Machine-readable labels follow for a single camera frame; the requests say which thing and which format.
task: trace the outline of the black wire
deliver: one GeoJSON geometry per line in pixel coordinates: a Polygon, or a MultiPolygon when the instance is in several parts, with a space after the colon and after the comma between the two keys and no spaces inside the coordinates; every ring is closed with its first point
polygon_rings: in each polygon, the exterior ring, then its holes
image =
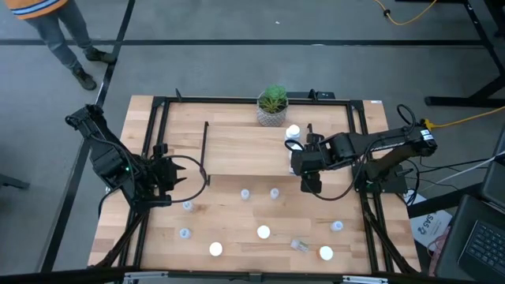
{"type": "Polygon", "coordinates": [[[363,169],[363,165],[364,165],[364,161],[365,161],[365,158],[366,158],[366,155],[370,152],[370,149],[372,148],[372,146],[376,143],[376,142],[379,142],[381,141],[382,138],[379,138],[379,139],[376,139],[374,140],[372,143],[370,143],[368,145],[368,147],[366,148],[365,150],[365,153],[363,154],[363,158],[361,158],[361,161],[359,161],[360,163],[360,166],[357,168],[357,172],[356,174],[354,175],[354,178],[353,178],[353,181],[350,183],[349,187],[346,189],[346,191],[344,191],[344,193],[342,193],[341,195],[337,196],[337,197],[333,197],[333,198],[328,198],[328,197],[323,197],[317,193],[315,193],[311,188],[310,186],[307,184],[307,181],[305,181],[305,179],[301,179],[304,183],[305,183],[305,187],[311,192],[311,194],[313,194],[315,197],[321,199],[321,200],[324,200],[324,201],[336,201],[336,200],[339,200],[341,198],[343,198],[345,195],[347,195],[347,193],[349,193],[349,191],[353,188],[354,186],[354,183],[356,182],[357,180],[357,177],[360,176],[360,173],[361,173],[361,170],[363,169]]]}
{"type": "Polygon", "coordinates": [[[288,139],[288,140],[285,140],[285,141],[284,141],[284,147],[286,147],[286,148],[287,148],[288,150],[290,150],[290,151],[303,151],[303,149],[304,149],[304,148],[303,148],[303,144],[302,144],[302,143],[300,143],[300,142],[298,142],[298,141],[296,141],[296,140],[293,140],[293,139],[288,139]],[[289,143],[296,144],[296,145],[300,146],[300,150],[294,150],[294,149],[293,149],[293,148],[289,145],[289,143]]]}
{"type": "Polygon", "coordinates": [[[430,173],[430,172],[433,172],[433,171],[436,171],[436,170],[442,170],[442,169],[447,169],[447,168],[451,168],[452,166],[462,166],[462,165],[466,165],[466,164],[469,164],[469,163],[478,163],[478,162],[484,162],[488,159],[476,159],[476,160],[472,160],[472,161],[468,161],[468,162],[463,162],[463,163],[455,163],[455,164],[451,164],[451,165],[446,165],[446,166],[426,166],[426,165],[423,165],[421,163],[421,157],[419,157],[419,162],[422,166],[424,167],[427,167],[427,168],[430,168],[431,170],[422,170],[420,173],[421,174],[424,174],[424,173],[430,173]]]}
{"type": "MultiPolygon", "coordinates": [[[[96,141],[98,141],[100,143],[112,145],[113,147],[117,148],[118,150],[120,150],[123,153],[123,155],[126,158],[126,161],[128,162],[129,174],[130,174],[130,177],[132,178],[133,186],[135,186],[135,176],[133,175],[132,162],[130,161],[131,157],[128,155],[128,153],[125,151],[125,149],[123,149],[123,147],[121,147],[119,144],[116,144],[114,142],[110,142],[110,141],[107,141],[107,140],[99,139],[99,138],[95,137],[94,135],[90,135],[90,137],[93,140],[96,140],[96,141]]],[[[105,201],[105,199],[110,194],[112,194],[113,192],[115,192],[116,190],[117,190],[117,188],[116,189],[110,189],[110,191],[108,192],[108,194],[106,194],[105,196],[103,196],[102,199],[100,200],[100,203],[98,205],[98,218],[100,218],[100,215],[102,214],[103,201],[105,201]]]]}
{"type": "Polygon", "coordinates": [[[402,197],[402,195],[400,193],[395,193],[395,195],[407,206],[407,202],[405,201],[405,199],[402,197]]]}
{"type": "Polygon", "coordinates": [[[409,134],[411,134],[413,132],[413,129],[414,127],[416,126],[416,115],[413,113],[413,111],[406,105],[400,103],[399,105],[396,106],[396,112],[398,112],[398,114],[400,115],[400,118],[402,118],[402,120],[410,125],[410,129],[409,129],[409,134]],[[412,118],[412,121],[408,121],[405,116],[403,115],[402,111],[401,111],[401,108],[404,108],[405,110],[407,110],[407,112],[409,112],[410,114],[410,117],[412,118]]]}
{"type": "MultiPolygon", "coordinates": [[[[107,140],[102,140],[102,139],[99,139],[99,138],[97,138],[97,137],[95,137],[93,135],[90,135],[90,137],[93,140],[97,140],[98,142],[112,145],[112,146],[114,146],[115,148],[117,148],[118,150],[120,150],[122,152],[122,154],[126,158],[126,161],[128,162],[128,167],[129,167],[129,172],[130,172],[130,175],[131,175],[131,178],[132,178],[132,182],[135,185],[135,176],[133,175],[132,162],[130,160],[131,157],[129,156],[128,152],[125,151],[125,149],[123,149],[123,147],[121,147],[119,144],[116,144],[114,142],[110,142],[110,141],[107,141],[107,140]]],[[[188,197],[188,198],[185,198],[183,200],[172,200],[172,203],[181,203],[181,202],[190,201],[190,200],[194,199],[195,197],[199,196],[204,191],[205,186],[207,185],[207,172],[202,167],[202,165],[198,161],[196,161],[195,159],[193,159],[193,158],[191,158],[189,156],[186,156],[186,155],[170,155],[170,156],[163,157],[163,159],[169,159],[169,158],[181,158],[181,159],[188,159],[188,160],[193,161],[196,165],[198,165],[200,167],[200,173],[202,174],[202,177],[204,178],[204,184],[202,185],[202,188],[195,195],[193,195],[191,197],[188,197]]],[[[100,216],[100,213],[101,213],[101,210],[102,210],[101,206],[102,206],[103,201],[107,198],[107,196],[109,196],[115,190],[116,189],[111,189],[108,194],[106,194],[104,197],[102,197],[102,200],[100,201],[100,205],[99,205],[99,216],[100,216]]]]}
{"type": "Polygon", "coordinates": [[[416,163],[410,161],[410,160],[405,160],[406,162],[408,163],[411,163],[412,166],[416,169],[416,185],[414,186],[414,189],[413,189],[413,193],[412,195],[409,197],[409,199],[406,201],[406,204],[407,206],[409,205],[412,205],[414,203],[414,201],[416,200],[416,197],[417,197],[417,190],[419,190],[419,185],[420,185],[420,179],[421,179],[421,173],[419,171],[419,168],[417,167],[416,163]]]}
{"type": "MultiPolygon", "coordinates": [[[[409,179],[417,179],[416,177],[405,177],[405,178],[409,178],[409,179]]],[[[456,190],[460,190],[459,188],[453,186],[453,185],[443,185],[443,184],[437,184],[436,182],[434,181],[430,181],[430,180],[427,180],[425,178],[420,178],[419,180],[421,181],[426,181],[426,182],[429,182],[431,184],[434,184],[434,185],[440,185],[440,186],[448,186],[448,187],[452,187],[453,189],[456,189],[456,190]]]]}
{"type": "Polygon", "coordinates": [[[165,157],[162,157],[162,159],[171,159],[171,158],[181,158],[181,159],[188,159],[190,161],[193,161],[196,165],[198,165],[200,167],[200,174],[202,175],[202,178],[204,179],[204,183],[202,184],[202,187],[201,189],[195,193],[193,196],[191,197],[188,197],[188,198],[185,198],[185,199],[182,199],[182,200],[172,200],[172,203],[181,203],[181,202],[186,202],[186,201],[190,201],[194,198],[196,198],[197,196],[199,196],[205,189],[205,187],[207,186],[207,172],[205,171],[204,167],[200,164],[200,162],[196,161],[194,158],[191,158],[187,155],[168,155],[168,156],[165,156],[165,157]]]}
{"type": "Polygon", "coordinates": [[[102,214],[102,206],[103,206],[103,201],[105,201],[105,199],[111,195],[112,193],[116,192],[116,190],[118,189],[111,189],[108,193],[106,193],[102,199],[100,200],[100,203],[98,203],[98,218],[100,218],[100,215],[102,214]]]}
{"type": "Polygon", "coordinates": [[[113,147],[117,148],[119,151],[122,152],[122,154],[126,158],[126,161],[128,162],[129,174],[130,174],[130,177],[132,178],[132,182],[133,182],[133,184],[135,184],[135,176],[133,175],[132,161],[130,160],[131,157],[128,155],[128,152],[126,152],[125,149],[123,149],[123,147],[121,147],[119,144],[116,144],[114,142],[110,142],[110,141],[107,141],[107,140],[99,139],[99,138],[95,137],[94,135],[90,135],[90,137],[93,140],[97,140],[98,142],[112,145],[113,147]]]}
{"type": "MultiPolygon", "coordinates": [[[[414,129],[414,127],[416,126],[416,116],[415,116],[415,114],[413,113],[413,111],[412,111],[412,110],[411,110],[408,106],[403,105],[403,104],[399,104],[399,105],[397,105],[396,110],[398,111],[398,114],[399,114],[399,115],[400,115],[400,117],[403,119],[403,121],[404,121],[404,122],[406,122],[407,124],[409,124],[409,125],[410,125],[409,134],[411,134],[411,133],[412,133],[412,131],[413,131],[413,129],[414,129]],[[402,112],[400,111],[400,108],[401,108],[401,107],[402,107],[402,108],[404,108],[404,109],[406,109],[406,110],[409,112],[410,117],[412,118],[412,122],[408,121],[408,120],[405,118],[405,116],[402,114],[402,112]]],[[[388,138],[386,138],[386,139],[393,139],[393,138],[399,138],[399,137],[403,137],[403,135],[392,136],[392,137],[388,137],[388,138]]],[[[307,181],[305,181],[305,179],[303,179],[303,178],[302,178],[301,180],[304,182],[305,187],[306,187],[306,188],[307,188],[307,189],[311,192],[311,194],[313,194],[315,197],[317,197],[317,198],[319,198],[319,199],[321,199],[321,200],[325,200],[325,201],[336,201],[336,200],[339,200],[339,199],[343,198],[345,195],[347,195],[347,193],[349,193],[349,192],[350,192],[350,190],[354,187],[354,183],[356,182],[357,177],[359,177],[359,176],[360,176],[360,174],[361,174],[361,170],[363,170],[363,165],[364,165],[364,161],[365,161],[365,159],[366,159],[366,156],[370,153],[370,151],[371,151],[371,149],[372,149],[372,146],[373,146],[375,143],[377,143],[377,142],[379,142],[379,141],[381,141],[381,140],[383,140],[383,138],[378,138],[378,139],[374,140],[373,142],[371,142],[371,143],[368,145],[368,147],[366,148],[365,152],[363,153],[363,158],[361,159],[361,161],[359,161],[360,166],[357,168],[357,172],[356,172],[356,174],[354,175],[353,181],[350,183],[350,185],[349,185],[349,187],[346,189],[346,191],[344,191],[344,193],[342,193],[341,195],[339,195],[339,196],[337,196],[337,197],[333,197],[333,198],[323,197],[323,196],[321,196],[321,195],[319,195],[319,194],[315,193],[315,192],[314,192],[314,191],[310,188],[310,186],[307,184],[307,181]]]]}

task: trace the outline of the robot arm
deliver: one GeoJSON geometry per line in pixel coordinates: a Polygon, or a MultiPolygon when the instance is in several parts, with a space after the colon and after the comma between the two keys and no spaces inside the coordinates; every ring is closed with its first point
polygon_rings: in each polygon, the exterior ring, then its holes
{"type": "Polygon", "coordinates": [[[307,144],[302,151],[293,151],[291,167],[301,176],[303,192],[321,192],[319,172],[338,170],[360,161],[368,153],[393,149],[381,159],[372,159],[362,165],[360,179],[377,182],[384,179],[390,170],[408,158],[430,156],[437,145],[433,136],[423,125],[392,129],[380,133],[337,133],[328,138],[315,133],[307,134],[307,144]]]}
{"type": "Polygon", "coordinates": [[[174,190],[174,186],[184,180],[177,178],[177,171],[185,168],[170,158],[161,158],[167,151],[166,144],[154,148],[162,152],[155,152],[154,159],[132,154],[107,128],[103,111],[96,105],[81,108],[66,117],[65,122],[79,130],[90,143],[89,159],[95,173],[110,189],[121,189],[131,208],[145,211],[171,205],[172,200],[166,192],[174,190]]]}

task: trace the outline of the small plastic cup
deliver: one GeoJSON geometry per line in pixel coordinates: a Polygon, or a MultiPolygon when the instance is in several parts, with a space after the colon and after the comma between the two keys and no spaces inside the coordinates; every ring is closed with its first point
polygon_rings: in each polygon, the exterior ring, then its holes
{"type": "Polygon", "coordinates": [[[338,232],[344,228],[344,224],[340,221],[335,221],[331,224],[331,230],[334,232],[338,232]]]}
{"type": "Polygon", "coordinates": [[[179,231],[179,236],[181,236],[183,239],[189,239],[191,238],[191,230],[187,228],[183,228],[179,231]]]}
{"type": "Polygon", "coordinates": [[[249,198],[251,197],[251,193],[249,192],[248,189],[242,189],[240,191],[240,197],[242,198],[242,200],[246,201],[246,200],[249,200],[249,198]]]}
{"type": "Polygon", "coordinates": [[[270,190],[270,198],[272,200],[276,200],[279,197],[279,190],[278,189],[271,189],[270,190]]]}
{"type": "Polygon", "coordinates": [[[182,207],[184,208],[184,210],[186,210],[187,212],[193,212],[195,210],[195,206],[193,205],[193,202],[191,201],[186,201],[186,202],[183,202],[182,203],[182,207]]]}

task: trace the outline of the gray floor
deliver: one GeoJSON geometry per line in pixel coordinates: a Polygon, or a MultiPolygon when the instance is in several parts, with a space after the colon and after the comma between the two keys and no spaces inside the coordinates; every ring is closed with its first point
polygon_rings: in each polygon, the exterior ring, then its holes
{"type": "MultiPolygon", "coordinates": [[[[115,39],[126,0],[77,2],[94,39],[115,39]]],[[[398,21],[426,6],[383,2],[398,21]]],[[[472,3],[491,35],[496,27],[488,12],[481,2],[472,3]]],[[[125,37],[478,39],[462,6],[436,5],[418,22],[396,27],[372,0],[143,0],[135,5],[125,37]]],[[[0,6],[0,39],[35,38],[26,23],[0,6]]],[[[0,62],[0,173],[32,184],[25,191],[0,190],[0,274],[6,275],[38,269],[80,142],[63,118],[93,103],[97,92],[80,89],[46,47],[0,46],[0,62]]],[[[104,65],[83,63],[97,81],[102,80],[104,65]]],[[[470,95],[497,75],[480,47],[123,47],[104,110],[110,128],[119,134],[131,95],[173,95],[179,88],[183,95],[253,97],[277,83],[292,91],[332,91],[342,99],[380,99],[390,127],[402,125],[395,112],[398,103],[412,107],[418,118],[444,123],[486,109],[428,107],[424,96],[470,95]]],[[[425,162],[439,165],[490,156],[503,121],[503,114],[496,114],[436,131],[440,148],[425,162]]],[[[423,178],[437,180],[449,173],[423,178]]],[[[483,173],[475,171],[448,183],[463,187],[482,179],[483,173]]],[[[103,189],[87,165],[55,269],[85,267],[103,189]]],[[[447,190],[434,187],[426,195],[447,190]]]]}

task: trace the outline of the yellow cable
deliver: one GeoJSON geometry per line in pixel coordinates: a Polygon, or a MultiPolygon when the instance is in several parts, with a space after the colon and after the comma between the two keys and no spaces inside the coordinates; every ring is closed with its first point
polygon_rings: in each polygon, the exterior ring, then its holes
{"type": "Polygon", "coordinates": [[[494,114],[494,113],[499,112],[501,110],[505,110],[505,106],[502,106],[502,107],[497,108],[495,110],[488,111],[487,113],[474,115],[474,116],[469,117],[469,118],[464,118],[462,120],[458,120],[458,121],[454,121],[454,122],[450,122],[450,123],[446,123],[446,124],[442,124],[442,125],[436,125],[436,124],[430,122],[428,119],[425,120],[425,124],[426,124],[426,128],[428,128],[431,131],[432,129],[437,129],[437,128],[443,128],[443,127],[457,125],[457,124],[460,124],[460,123],[463,123],[463,122],[470,121],[470,120],[475,119],[475,118],[482,118],[482,117],[484,117],[486,115],[494,114]]]}
{"type": "MultiPolygon", "coordinates": [[[[373,1],[377,2],[377,4],[379,4],[379,5],[380,5],[380,7],[382,8],[382,10],[383,10],[384,12],[386,12],[386,11],[387,11],[386,6],[385,6],[383,3],[381,3],[379,0],[373,0],[373,1]]],[[[437,1],[437,0],[433,0],[432,4],[430,4],[428,7],[426,7],[426,9],[425,9],[424,11],[422,11],[419,15],[415,16],[414,18],[412,18],[412,19],[410,19],[410,20],[408,20],[408,21],[406,21],[406,22],[404,22],[404,23],[398,23],[397,21],[393,20],[393,18],[392,18],[392,17],[391,17],[391,15],[390,15],[390,14],[391,14],[391,12],[387,13],[386,15],[387,15],[387,17],[389,18],[389,20],[390,20],[393,24],[396,24],[396,25],[405,25],[405,24],[410,24],[410,23],[412,23],[413,21],[415,21],[415,20],[419,19],[419,18],[420,18],[422,15],[424,15],[426,12],[428,12],[428,10],[429,10],[429,9],[431,9],[431,8],[433,7],[433,5],[435,5],[436,1],[437,1]]]]}

